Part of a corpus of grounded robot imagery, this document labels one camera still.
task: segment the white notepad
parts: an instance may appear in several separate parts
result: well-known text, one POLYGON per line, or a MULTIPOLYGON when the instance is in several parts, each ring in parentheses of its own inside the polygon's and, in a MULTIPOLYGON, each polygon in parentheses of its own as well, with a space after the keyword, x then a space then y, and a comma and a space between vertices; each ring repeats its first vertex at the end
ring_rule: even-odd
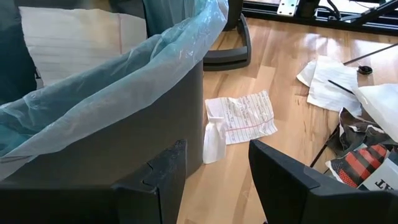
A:
POLYGON ((26 45, 44 85, 124 54, 147 38, 139 17, 99 9, 20 7, 26 45))

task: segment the plastic garbage bag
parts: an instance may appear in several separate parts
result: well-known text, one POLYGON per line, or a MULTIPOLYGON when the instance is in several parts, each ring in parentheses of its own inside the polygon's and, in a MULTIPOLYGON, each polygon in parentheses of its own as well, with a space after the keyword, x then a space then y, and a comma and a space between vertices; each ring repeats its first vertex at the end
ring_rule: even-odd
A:
POLYGON ((161 0, 146 6, 147 17, 166 5, 187 19, 171 20, 182 21, 120 57, 0 106, 0 179, 151 105, 202 60, 226 24, 227 0, 161 0))

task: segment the white paper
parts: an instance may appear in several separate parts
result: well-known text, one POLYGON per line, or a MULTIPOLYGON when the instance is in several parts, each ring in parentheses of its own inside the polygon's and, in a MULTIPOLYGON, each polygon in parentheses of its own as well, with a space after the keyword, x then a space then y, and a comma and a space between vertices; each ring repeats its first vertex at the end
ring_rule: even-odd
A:
POLYGON ((250 141, 274 134, 274 112, 267 92, 240 98, 216 98, 206 100, 208 117, 224 118, 226 144, 250 141))
POLYGON ((146 40, 139 17, 99 9, 20 7, 29 53, 44 85, 84 72, 146 40))
POLYGON ((368 190, 397 190, 398 166, 386 159, 358 188, 368 190))
POLYGON ((315 68, 317 67, 317 62, 318 61, 344 66, 341 62, 339 62, 337 60, 334 60, 334 59, 332 59, 330 57, 319 55, 317 59, 312 60, 311 62, 309 62, 303 68, 303 70, 296 76, 297 79, 300 82, 302 82, 304 85, 306 85, 308 87, 310 87, 310 85, 311 85, 312 78, 313 78, 313 76, 315 74, 315 68))
POLYGON ((355 116, 361 115, 357 97, 330 83, 331 80, 348 90, 358 88, 357 71, 338 63, 318 61, 310 85, 307 102, 324 109, 339 112, 345 107, 355 116))
POLYGON ((208 120, 203 144, 203 163, 205 164, 216 162, 226 155, 225 119, 208 117, 208 120))

